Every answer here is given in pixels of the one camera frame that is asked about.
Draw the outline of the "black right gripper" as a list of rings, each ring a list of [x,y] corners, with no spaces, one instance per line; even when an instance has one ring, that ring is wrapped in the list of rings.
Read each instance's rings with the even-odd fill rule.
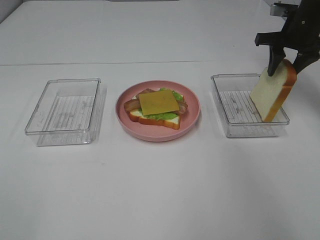
[[[293,67],[298,75],[303,69],[320,59],[320,2],[302,0],[299,5],[274,2],[270,15],[285,17],[281,31],[258,33],[255,45],[269,46],[267,73],[272,77],[286,57],[283,48],[297,50]]]

